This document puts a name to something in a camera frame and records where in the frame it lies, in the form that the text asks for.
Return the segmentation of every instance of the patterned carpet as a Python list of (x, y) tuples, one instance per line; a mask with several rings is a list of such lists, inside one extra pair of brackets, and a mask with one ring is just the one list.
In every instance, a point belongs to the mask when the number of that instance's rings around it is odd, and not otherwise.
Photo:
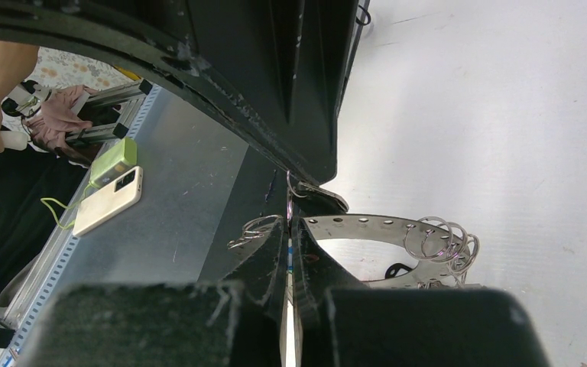
[[(37, 67), (28, 79), (51, 88), (84, 84), (97, 90), (131, 82), (116, 69), (100, 61), (43, 47), (39, 50)], [(19, 119), (6, 114), (3, 114), (3, 119), (3, 125), (7, 128), (23, 131)]]

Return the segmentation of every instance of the white surface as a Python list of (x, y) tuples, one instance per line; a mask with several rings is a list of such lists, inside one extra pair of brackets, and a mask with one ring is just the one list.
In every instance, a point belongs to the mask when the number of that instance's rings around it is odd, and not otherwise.
[(371, 14), (326, 188), (351, 213), (477, 234), (468, 282), (515, 295), (554, 366), (587, 364), (587, 1), (372, 0)]

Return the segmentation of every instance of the metal strip with holes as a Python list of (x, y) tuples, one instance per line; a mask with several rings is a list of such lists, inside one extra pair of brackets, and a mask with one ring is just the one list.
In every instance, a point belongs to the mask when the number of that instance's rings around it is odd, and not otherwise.
[[(310, 216), (305, 218), (307, 227), (316, 241), (324, 239), (366, 239), (386, 242), (410, 249), (415, 253), (439, 253), (444, 248), (449, 232), (426, 222), (397, 218), (393, 216), (373, 216), (365, 214), (348, 214), (344, 216)], [(453, 236), (453, 243), (462, 239)], [(466, 263), (471, 256), (465, 246), (459, 261)], [(373, 288), (412, 288), (418, 284), (429, 284), (451, 277), (447, 262), (420, 261), (417, 267), (399, 277), (380, 281), (366, 281)]]

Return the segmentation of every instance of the black curved frame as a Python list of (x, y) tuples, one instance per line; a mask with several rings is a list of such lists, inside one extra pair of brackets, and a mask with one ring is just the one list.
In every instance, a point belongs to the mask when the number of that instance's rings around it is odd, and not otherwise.
[(137, 73), (321, 184), (336, 175), (356, 11), (356, 0), (0, 0), (0, 40)]

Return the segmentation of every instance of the phone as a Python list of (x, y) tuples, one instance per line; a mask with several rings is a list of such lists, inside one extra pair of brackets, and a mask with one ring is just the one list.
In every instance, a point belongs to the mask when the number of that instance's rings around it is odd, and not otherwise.
[(84, 199), (77, 210), (73, 235), (80, 237), (141, 199), (143, 169), (132, 168)]

